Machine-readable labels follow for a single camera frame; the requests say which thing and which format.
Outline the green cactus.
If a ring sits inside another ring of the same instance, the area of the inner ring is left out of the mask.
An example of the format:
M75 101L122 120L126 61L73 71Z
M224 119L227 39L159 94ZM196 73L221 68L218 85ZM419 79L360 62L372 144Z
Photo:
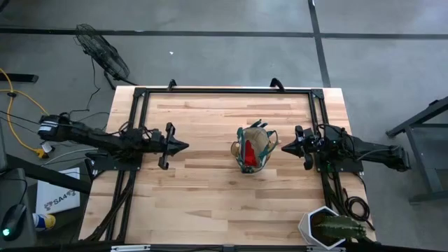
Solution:
M363 225L348 216L325 216L314 229L332 239L363 239L367 234Z

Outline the black computer mouse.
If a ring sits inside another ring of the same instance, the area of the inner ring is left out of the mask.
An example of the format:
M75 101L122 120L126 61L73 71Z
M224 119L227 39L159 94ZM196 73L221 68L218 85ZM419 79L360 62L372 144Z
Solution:
M0 223L0 235L4 241L13 241L21 235L26 211L24 204L15 204L6 211Z

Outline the black floor fan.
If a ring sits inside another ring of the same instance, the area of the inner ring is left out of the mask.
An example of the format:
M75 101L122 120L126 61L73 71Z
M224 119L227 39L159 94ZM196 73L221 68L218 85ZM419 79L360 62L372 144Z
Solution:
M128 80L130 69L118 50L89 24L77 24L75 37L83 52L89 55L102 69L112 90L116 87L111 79L136 85Z

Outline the yellow blue bottle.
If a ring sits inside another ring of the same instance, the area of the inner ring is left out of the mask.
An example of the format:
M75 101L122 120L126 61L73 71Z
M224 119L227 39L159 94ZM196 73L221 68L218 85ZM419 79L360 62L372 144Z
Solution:
M56 218L51 214L33 213L32 218L34 221L35 230L37 232L51 230L56 224Z

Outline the red knit garden glove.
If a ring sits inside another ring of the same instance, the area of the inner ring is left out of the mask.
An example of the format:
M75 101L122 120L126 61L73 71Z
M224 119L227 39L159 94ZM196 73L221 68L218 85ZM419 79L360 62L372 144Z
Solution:
M244 145L244 164L250 167L256 167L258 165L255 151L249 140L246 140Z

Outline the grey metal desk frame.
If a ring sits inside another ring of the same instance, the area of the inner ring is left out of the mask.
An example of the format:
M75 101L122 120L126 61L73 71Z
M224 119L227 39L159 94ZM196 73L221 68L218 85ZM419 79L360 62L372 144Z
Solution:
M428 192L409 198L410 204L448 200L439 171L448 172L448 123L429 123L429 120L448 112L448 96L436 99L427 108L386 131L389 138L405 133L416 165L423 176Z

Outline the silver aluminium bar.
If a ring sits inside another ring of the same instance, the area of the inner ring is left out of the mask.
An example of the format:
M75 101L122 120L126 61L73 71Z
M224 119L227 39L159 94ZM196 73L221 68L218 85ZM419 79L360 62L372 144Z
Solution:
M150 244L112 246L110 252L143 252L150 251Z
M347 251L344 247L335 247L332 249L327 249L320 246L307 246L306 252L347 252Z

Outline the beige green-trimmed gardening bag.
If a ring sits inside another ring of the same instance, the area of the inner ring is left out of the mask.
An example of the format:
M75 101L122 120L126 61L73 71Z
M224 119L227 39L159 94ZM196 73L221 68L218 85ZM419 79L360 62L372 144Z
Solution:
M246 166L244 164L244 145L246 140L251 142L252 148L255 151L258 165L256 167ZM237 140L234 141L230 147L230 152L234 156L240 171L243 174L254 174L261 171L273 150L278 146L274 141L279 140L276 130L266 130L265 127L242 128L237 130Z

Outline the black desk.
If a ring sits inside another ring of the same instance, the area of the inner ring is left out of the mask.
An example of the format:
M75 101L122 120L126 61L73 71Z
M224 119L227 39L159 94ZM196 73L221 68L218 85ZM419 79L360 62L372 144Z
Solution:
M54 171L7 154L0 123L0 223L11 206L24 204L27 207L21 235L13 241L4 241L0 235L0 252L8 249L25 251L39 244L32 218L36 210L38 181L75 190L80 193L80 198L87 197L91 181L81 180L80 175L73 169ZM81 231L83 213L83 210L67 213L65 219L56 221L53 229L44 231L45 235L58 244L75 244Z

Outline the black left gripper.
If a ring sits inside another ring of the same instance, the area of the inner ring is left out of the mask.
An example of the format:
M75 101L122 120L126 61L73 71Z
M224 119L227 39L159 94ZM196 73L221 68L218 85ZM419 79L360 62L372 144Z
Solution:
M169 168L169 156L173 156L189 147L188 143L179 141L175 138L174 126L171 122L167 123L165 131L166 135L163 136L161 131L154 129L150 138L150 149L154 153L162 154L158 160L158 166L163 170Z

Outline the black metal floor bar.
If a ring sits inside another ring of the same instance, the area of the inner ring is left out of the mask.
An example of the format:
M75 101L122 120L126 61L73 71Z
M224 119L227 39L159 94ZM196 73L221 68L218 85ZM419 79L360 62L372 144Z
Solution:
M34 74L23 74L23 73L7 73L9 80L11 82L21 82L21 83L35 83L38 81L39 77ZM8 79L3 73L0 73L0 81L7 81Z

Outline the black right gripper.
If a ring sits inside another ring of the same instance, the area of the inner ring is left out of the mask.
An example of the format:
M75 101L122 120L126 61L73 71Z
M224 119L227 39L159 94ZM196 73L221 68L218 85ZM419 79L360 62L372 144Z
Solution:
M314 166L312 154L317 154L321 165L329 165L329 156L325 151L326 142L320 134L315 134L311 128L295 127L295 140L282 147L282 151L299 158L304 158L304 168L310 170Z

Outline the white angular plant pot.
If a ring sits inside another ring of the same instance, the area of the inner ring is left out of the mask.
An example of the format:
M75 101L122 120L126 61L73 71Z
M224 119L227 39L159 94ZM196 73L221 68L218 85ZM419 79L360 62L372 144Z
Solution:
M332 239L329 237L324 237L315 231L314 226L319 224L325 216L340 215L327 206L322 206L316 210L304 214L297 228L308 244L332 249L345 242L346 239Z

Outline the white printed cardboard box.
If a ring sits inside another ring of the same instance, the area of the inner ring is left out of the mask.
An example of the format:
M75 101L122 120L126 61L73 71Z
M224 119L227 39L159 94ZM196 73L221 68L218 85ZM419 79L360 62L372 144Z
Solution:
M48 182L38 181L36 214L56 214L81 205L80 193Z

